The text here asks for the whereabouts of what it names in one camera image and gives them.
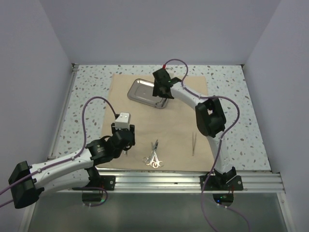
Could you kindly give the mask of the steel pointed tweezers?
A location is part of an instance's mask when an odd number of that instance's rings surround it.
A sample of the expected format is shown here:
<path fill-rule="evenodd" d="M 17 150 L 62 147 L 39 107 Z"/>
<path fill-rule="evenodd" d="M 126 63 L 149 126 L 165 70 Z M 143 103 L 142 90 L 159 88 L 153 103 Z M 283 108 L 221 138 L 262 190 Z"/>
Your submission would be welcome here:
<path fill-rule="evenodd" d="M 192 133 L 192 155 L 195 154 L 195 148 L 196 148 L 196 142 L 197 142 L 197 133 Z"/>

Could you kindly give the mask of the steel instrument tray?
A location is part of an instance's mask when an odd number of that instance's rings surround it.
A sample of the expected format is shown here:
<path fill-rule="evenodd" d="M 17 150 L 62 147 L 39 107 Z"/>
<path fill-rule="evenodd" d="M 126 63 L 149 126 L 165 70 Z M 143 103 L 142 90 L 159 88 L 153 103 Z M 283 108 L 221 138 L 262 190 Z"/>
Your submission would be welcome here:
<path fill-rule="evenodd" d="M 142 103 L 157 109 L 163 109 L 168 103 L 167 98 L 154 97 L 153 96 L 154 83 L 144 80 L 136 79 L 134 80 L 132 86 L 130 87 L 127 97 L 138 103 Z"/>

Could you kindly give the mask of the steel surgical scissors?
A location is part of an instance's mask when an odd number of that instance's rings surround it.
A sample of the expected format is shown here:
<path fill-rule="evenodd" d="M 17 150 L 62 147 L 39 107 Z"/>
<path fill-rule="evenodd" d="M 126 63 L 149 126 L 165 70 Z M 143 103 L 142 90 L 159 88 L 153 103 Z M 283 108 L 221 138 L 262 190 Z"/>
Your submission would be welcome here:
<path fill-rule="evenodd" d="M 152 144 L 152 159 L 150 161 L 150 166 L 153 168 L 159 168 L 164 166 L 164 162 L 159 160 L 158 155 L 156 153 L 158 147 L 158 140 L 154 144 Z"/>

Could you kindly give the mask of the steel hemostat clamp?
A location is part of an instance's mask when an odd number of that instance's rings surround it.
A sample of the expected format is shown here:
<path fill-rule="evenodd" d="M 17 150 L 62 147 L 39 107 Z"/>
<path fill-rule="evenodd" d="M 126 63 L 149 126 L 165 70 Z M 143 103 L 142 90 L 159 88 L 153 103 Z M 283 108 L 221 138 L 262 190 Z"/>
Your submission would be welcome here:
<path fill-rule="evenodd" d="M 156 151 L 156 147 L 157 147 L 157 141 L 153 144 L 151 143 L 152 145 L 152 151 L 151 151 L 151 154 L 149 155 L 149 157 L 144 157 L 143 158 L 143 162 L 146 164 L 146 165 L 150 165 L 151 162 L 152 162 L 152 159 L 153 159 L 153 156 L 155 154 L 155 151 Z"/>

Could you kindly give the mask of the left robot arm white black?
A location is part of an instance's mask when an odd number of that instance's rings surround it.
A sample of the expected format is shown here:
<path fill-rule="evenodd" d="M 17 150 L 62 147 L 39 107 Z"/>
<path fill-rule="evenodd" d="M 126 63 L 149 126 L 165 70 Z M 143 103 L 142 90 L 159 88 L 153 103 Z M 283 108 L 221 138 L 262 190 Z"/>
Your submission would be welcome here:
<path fill-rule="evenodd" d="M 101 187 L 95 166 L 120 157 L 135 145 L 135 126 L 117 128 L 111 125 L 112 135 L 103 136 L 82 149 L 63 157 L 39 164 L 20 162 L 8 179 L 16 209 L 35 203 L 49 192 L 70 188 Z"/>

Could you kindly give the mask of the beige cloth wrap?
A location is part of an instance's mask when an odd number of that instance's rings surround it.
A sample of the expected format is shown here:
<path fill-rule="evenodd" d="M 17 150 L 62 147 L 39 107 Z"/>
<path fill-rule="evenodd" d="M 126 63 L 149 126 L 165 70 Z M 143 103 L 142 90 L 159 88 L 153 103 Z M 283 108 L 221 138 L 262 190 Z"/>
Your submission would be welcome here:
<path fill-rule="evenodd" d="M 158 140 L 157 155 L 164 162 L 160 171 L 209 171 L 214 158 L 210 145 L 197 129 L 194 110 L 178 99 L 169 99 L 165 108 L 157 109 L 130 100 L 127 93 L 134 80 L 153 81 L 149 75 L 114 74 L 108 96 L 109 102 L 117 113 L 131 114 L 130 123 L 135 125 L 136 144 L 127 156 L 121 154 L 117 159 L 104 164 L 100 168 L 152 170 L 143 162 L 149 157 L 151 143 Z M 195 154 L 192 155 L 192 133 L 197 133 Z"/>

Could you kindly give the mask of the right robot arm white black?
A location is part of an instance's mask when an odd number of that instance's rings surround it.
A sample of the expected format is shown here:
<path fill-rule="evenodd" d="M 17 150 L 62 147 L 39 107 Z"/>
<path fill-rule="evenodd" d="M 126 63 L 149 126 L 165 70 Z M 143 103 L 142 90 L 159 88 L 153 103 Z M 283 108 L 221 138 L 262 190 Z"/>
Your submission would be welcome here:
<path fill-rule="evenodd" d="M 237 175 L 232 159 L 226 148 L 222 135 L 225 132 L 226 117 L 217 97 L 208 97 L 187 87 L 181 79 L 170 77 L 166 69 L 161 68 L 153 73 L 153 96 L 167 99 L 179 99 L 190 106 L 196 114 L 197 128 L 204 135 L 214 155 L 214 176 L 207 185 L 216 185 L 227 189 Z"/>

